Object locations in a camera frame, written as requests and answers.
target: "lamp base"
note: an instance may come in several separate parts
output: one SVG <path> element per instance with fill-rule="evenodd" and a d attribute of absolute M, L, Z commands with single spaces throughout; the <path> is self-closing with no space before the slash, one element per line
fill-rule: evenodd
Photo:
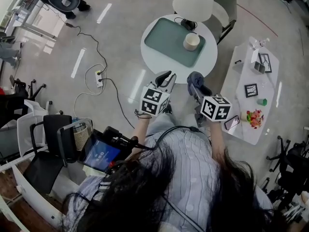
<path fill-rule="evenodd" d="M 189 31 L 193 31 L 194 29 L 197 28 L 196 22 L 194 21 L 189 21 L 186 19 L 183 19 L 180 23 L 180 25 L 182 25 L 183 27 L 185 27 L 186 29 L 188 29 Z"/>

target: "lamp shade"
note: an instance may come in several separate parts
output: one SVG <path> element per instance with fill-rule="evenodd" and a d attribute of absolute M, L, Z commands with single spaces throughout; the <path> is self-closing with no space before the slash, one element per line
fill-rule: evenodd
<path fill-rule="evenodd" d="M 213 0 L 174 0 L 177 14 L 189 21 L 202 22 L 211 17 Z"/>

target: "table lamp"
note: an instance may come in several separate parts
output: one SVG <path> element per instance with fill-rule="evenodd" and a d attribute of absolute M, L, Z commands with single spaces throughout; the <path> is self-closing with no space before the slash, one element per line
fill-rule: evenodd
<path fill-rule="evenodd" d="M 174 0 L 173 8 L 183 17 L 181 25 L 188 30 L 196 28 L 196 22 L 206 21 L 212 14 L 213 0 Z"/>

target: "black and white marker cube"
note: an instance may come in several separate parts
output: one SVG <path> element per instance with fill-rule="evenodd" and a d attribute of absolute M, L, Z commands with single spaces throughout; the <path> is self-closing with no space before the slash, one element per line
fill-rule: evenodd
<path fill-rule="evenodd" d="M 210 121 L 225 121 L 232 104 L 225 97 L 205 96 L 201 113 Z"/>
<path fill-rule="evenodd" d="M 140 97 L 140 112 L 158 116 L 169 103 L 169 94 L 159 89 L 144 87 Z"/>

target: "green tray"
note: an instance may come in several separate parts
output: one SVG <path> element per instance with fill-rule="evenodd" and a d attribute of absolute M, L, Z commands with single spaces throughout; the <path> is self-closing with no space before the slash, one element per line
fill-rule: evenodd
<path fill-rule="evenodd" d="M 160 18 L 151 29 L 144 42 L 152 49 L 176 60 L 186 67 L 193 67 L 205 46 L 205 38 L 199 35 L 200 43 L 194 51 L 183 46 L 186 35 L 190 33 L 180 24 Z"/>

